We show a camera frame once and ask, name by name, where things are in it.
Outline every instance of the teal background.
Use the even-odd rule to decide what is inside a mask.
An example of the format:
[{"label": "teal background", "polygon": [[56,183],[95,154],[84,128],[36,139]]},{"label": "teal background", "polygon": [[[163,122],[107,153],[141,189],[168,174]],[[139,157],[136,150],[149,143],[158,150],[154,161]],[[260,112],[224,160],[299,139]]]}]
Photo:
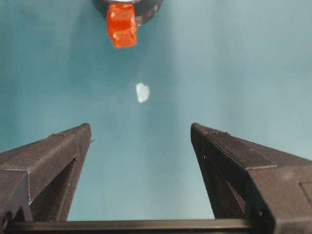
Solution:
[{"label": "teal background", "polygon": [[0,151],[92,126],[71,220],[213,217],[195,121],[312,159],[311,0],[165,0],[129,49],[105,27],[89,0],[0,0]]}]

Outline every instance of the orange cube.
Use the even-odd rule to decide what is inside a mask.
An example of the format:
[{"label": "orange cube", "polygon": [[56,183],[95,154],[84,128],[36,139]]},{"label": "orange cube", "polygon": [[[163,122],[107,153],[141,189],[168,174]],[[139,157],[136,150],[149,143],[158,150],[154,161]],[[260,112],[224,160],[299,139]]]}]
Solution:
[{"label": "orange cube", "polygon": [[110,4],[106,21],[108,36],[115,47],[137,44],[137,22],[132,4]]}]

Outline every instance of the white fragment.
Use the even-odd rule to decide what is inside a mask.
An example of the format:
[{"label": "white fragment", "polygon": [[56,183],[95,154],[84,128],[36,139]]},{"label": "white fragment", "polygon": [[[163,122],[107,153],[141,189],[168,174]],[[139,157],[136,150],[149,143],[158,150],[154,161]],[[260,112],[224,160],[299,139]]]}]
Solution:
[{"label": "white fragment", "polygon": [[150,87],[142,82],[136,84],[136,95],[139,103],[147,101],[150,96]]}]

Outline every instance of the orange object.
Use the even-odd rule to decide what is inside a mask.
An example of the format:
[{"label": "orange object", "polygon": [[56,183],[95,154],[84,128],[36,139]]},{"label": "orange object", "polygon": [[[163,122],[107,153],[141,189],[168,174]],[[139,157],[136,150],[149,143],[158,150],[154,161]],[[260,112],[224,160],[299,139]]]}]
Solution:
[{"label": "orange object", "polygon": [[110,4],[106,21],[108,36],[115,47],[137,44],[137,22],[132,4]]}]

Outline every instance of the small white object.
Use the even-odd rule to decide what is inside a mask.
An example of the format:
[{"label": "small white object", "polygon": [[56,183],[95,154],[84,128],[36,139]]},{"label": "small white object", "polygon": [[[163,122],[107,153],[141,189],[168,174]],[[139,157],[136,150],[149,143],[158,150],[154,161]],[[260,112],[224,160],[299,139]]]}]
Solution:
[{"label": "small white object", "polygon": [[139,103],[147,101],[150,96],[150,87],[142,82],[136,84],[136,95]]}]

